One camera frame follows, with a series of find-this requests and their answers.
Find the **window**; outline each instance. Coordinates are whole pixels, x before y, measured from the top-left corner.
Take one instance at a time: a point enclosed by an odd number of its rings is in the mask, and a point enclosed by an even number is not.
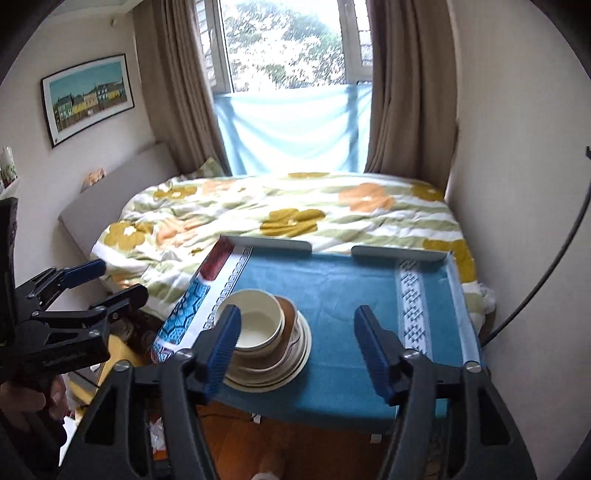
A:
[[[196,0],[207,78],[216,93],[366,82],[365,0]]]

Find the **window frame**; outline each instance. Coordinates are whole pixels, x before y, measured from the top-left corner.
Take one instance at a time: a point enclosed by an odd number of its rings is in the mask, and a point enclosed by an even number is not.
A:
[[[203,0],[207,19],[207,31],[212,49],[213,72],[216,84],[213,93],[233,93],[232,75],[228,62],[226,36],[223,29],[220,0]],[[373,66],[363,65],[359,27],[353,0],[333,0],[339,9],[339,21],[345,55],[345,81],[347,84],[371,82]]]

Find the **white bowl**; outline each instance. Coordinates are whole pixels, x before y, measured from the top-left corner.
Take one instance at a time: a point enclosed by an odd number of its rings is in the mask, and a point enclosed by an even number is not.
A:
[[[256,350],[241,350],[241,349],[236,348],[234,350],[234,355],[238,355],[243,358],[260,358],[263,356],[270,355],[273,352],[273,350],[275,350],[277,348],[277,346],[281,343],[281,335],[283,335],[284,329],[285,329],[285,320],[283,322],[281,322],[281,327],[279,329],[279,333],[268,344],[266,344],[265,346],[258,348]]]
[[[312,332],[306,319],[301,313],[298,313],[298,327],[301,329],[300,341],[296,342],[295,345],[302,344],[302,350],[300,352],[291,352],[290,357],[293,357],[295,361],[290,358],[289,362],[292,367],[289,369],[287,376],[282,375],[277,377],[267,377],[267,375],[248,375],[243,371],[228,371],[224,378],[224,383],[235,390],[250,392],[250,393],[263,393],[277,388],[291,382],[297,375],[304,369],[306,363],[309,360],[310,352],[312,350]]]
[[[227,376],[231,380],[237,383],[244,383],[256,385],[256,384],[268,384],[274,381],[287,377],[300,362],[303,352],[306,348],[306,338],[303,332],[300,319],[296,325],[294,325],[293,335],[290,339],[290,344],[285,350],[285,354],[275,365],[259,369],[248,367],[247,362],[230,362],[228,367]]]
[[[277,299],[264,290],[239,290],[227,297],[217,308],[215,322],[223,309],[235,305],[240,309],[242,330],[237,352],[255,352],[278,338],[285,326],[285,315]]]

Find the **light blue cloth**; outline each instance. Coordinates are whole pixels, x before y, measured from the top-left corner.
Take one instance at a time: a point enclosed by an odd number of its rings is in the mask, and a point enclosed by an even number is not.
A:
[[[353,331],[357,307],[368,304],[380,324],[398,332],[396,283],[400,260],[254,248],[234,291],[260,288],[290,298],[312,331],[302,372],[268,393],[225,385],[217,400],[244,411],[327,428],[385,433],[397,409],[374,388]],[[461,366],[456,312],[444,262],[419,263],[427,301],[434,362]],[[446,415],[438,401],[437,417]]]
[[[371,84],[215,96],[232,174],[363,172]]]

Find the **painting of houses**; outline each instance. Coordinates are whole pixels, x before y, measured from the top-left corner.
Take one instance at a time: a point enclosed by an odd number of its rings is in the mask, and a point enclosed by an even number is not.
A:
[[[41,81],[41,89],[54,147],[79,131],[134,107],[125,55],[55,73]]]

